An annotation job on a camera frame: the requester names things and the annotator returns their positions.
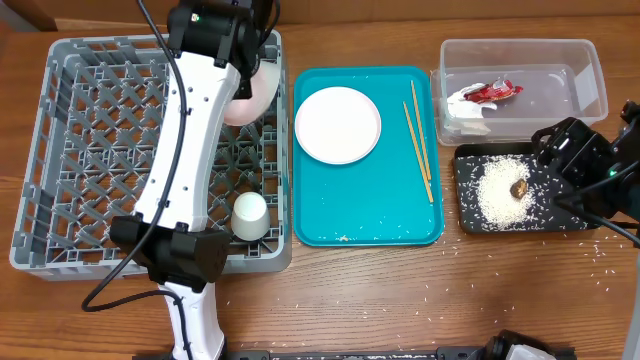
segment pile of white grains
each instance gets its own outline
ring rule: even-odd
[[[500,157],[484,165],[484,175],[478,181],[478,205],[489,223],[505,229],[531,218],[527,210],[535,203],[533,192],[527,191],[520,200],[511,195],[511,185],[520,179],[527,181],[529,176],[529,166],[515,157]]]

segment wooden table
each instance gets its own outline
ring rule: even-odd
[[[584,37],[598,49],[611,107],[596,128],[612,139],[624,101],[640,100],[639,23],[640,17],[583,17],[279,30],[290,86],[312,67],[436,69],[447,38]],[[0,357],[127,359],[172,347],[163,299],[86,314],[80,302],[95,282],[45,282],[6,260],[49,46],[58,38],[139,31],[15,34],[7,40],[0,63]],[[453,150],[439,148],[447,227],[437,244],[315,249],[294,238],[293,261],[282,273],[225,276],[218,283],[218,315],[230,348],[435,349],[483,345],[508,328],[575,346],[582,359],[619,359],[634,303],[637,251],[608,230],[566,237],[465,235],[457,227]],[[594,251],[597,241],[601,256]],[[98,300],[152,288],[146,279],[119,280]]]

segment teal tray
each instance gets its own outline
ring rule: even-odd
[[[424,188],[402,106],[406,101],[418,137],[411,80],[423,122],[433,204]],[[382,132],[373,151],[349,165],[328,165],[313,159],[294,135],[293,221],[298,238],[311,246],[435,242],[444,230],[444,211],[429,78],[409,66],[308,70],[295,84],[294,118],[307,97],[332,86],[350,87],[367,95],[378,107]]]

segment clear plastic container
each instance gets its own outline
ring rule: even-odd
[[[482,109],[452,116],[447,98],[462,88],[510,80],[524,90]],[[609,113],[596,48],[581,39],[454,39],[442,44],[432,90],[443,145],[530,140],[536,130],[573,116],[592,125]]]

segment wooden chopstick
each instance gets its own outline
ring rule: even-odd
[[[424,181],[424,187],[427,189],[427,195],[429,195],[429,202],[433,204],[433,195],[431,194],[431,187],[429,186],[429,180],[427,180],[427,174],[424,171],[424,163],[422,162],[422,156],[420,155],[420,148],[418,147],[418,141],[416,141],[416,134],[413,132],[413,124],[411,122],[411,115],[409,115],[409,109],[407,109],[407,103],[402,102],[404,105],[404,113],[407,115],[407,122],[409,123],[409,131],[411,131],[411,139],[413,139],[413,147],[416,150],[416,156],[418,157],[418,163],[420,164],[420,172],[422,173],[422,180]]]
[[[418,119],[418,132],[420,133],[420,143],[422,144],[422,154],[424,165],[427,169],[427,180],[431,181],[431,169],[429,168],[429,158],[427,157],[427,147],[424,146],[424,135],[422,135],[422,121],[420,120],[420,108],[418,108],[418,97],[416,96],[416,88],[411,80],[411,91],[413,92],[413,106],[416,108],[416,118]]]

